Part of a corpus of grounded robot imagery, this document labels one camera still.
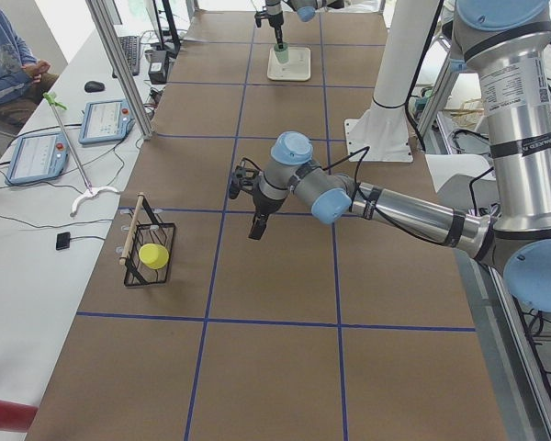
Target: white square base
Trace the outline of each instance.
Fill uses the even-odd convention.
[[[310,79],[310,49],[287,48],[288,60],[280,64],[274,48],[269,50],[267,78],[275,81],[308,81]]]

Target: red cylinder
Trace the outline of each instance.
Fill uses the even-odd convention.
[[[36,413],[34,406],[0,400],[0,430],[27,432]]]

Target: computer mouse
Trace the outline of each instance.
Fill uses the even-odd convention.
[[[84,85],[84,90],[88,93],[102,92],[104,89],[104,83],[100,83],[99,81],[88,81]]]

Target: yellow cup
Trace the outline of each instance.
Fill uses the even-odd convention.
[[[150,269],[161,269],[169,261],[169,251],[158,243],[146,243],[139,250],[139,260]]]

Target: white table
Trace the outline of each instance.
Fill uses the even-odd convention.
[[[147,62],[141,58],[141,74],[135,82],[143,101],[149,94]],[[97,33],[93,33],[70,62],[53,87],[57,100],[67,111],[61,111],[65,124],[80,123],[85,104],[91,101],[122,98],[118,80]],[[87,94],[88,80],[101,81],[106,90]],[[52,110],[42,102],[22,132],[56,126]],[[78,129],[70,129],[77,140]],[[117,179],[111,184],[122,190],[139,154],[141,134],[135,125],[117,150],[125,162]],[[109,151],[112,144],[81,147],[75,144],[85,164]],[[8,161],[13,147],[1,162]],[[112,152],[87,165],[85,170],[94,187],[106,185],[121,167]],[[70,155],[66,171],[76,168]],[[71,185],[85,190],[77,170],[51,181],[56,185]],[[4,177],[0,174],[0,187]],[[71,222],[111,220],[118,207],[119,196],[102,193],[80,205],[75,218],[70,217],[72,202],[79,196],[71,188],[48,185],[0,189],[0,214],[36,225],[63,225]],[[65,336],[84,289],[90,278],[103,241],[82,239],[72,241],[67,250],[55,250],[58,232],[71,232],[72,237],[106,237],[110,222],[74,225],[59,229],[37,230],[12,220],[0,219],[0,400],[39,405],[51,372],[62,349]],[[25,434],[0,432],[0,440],[20,440]]]

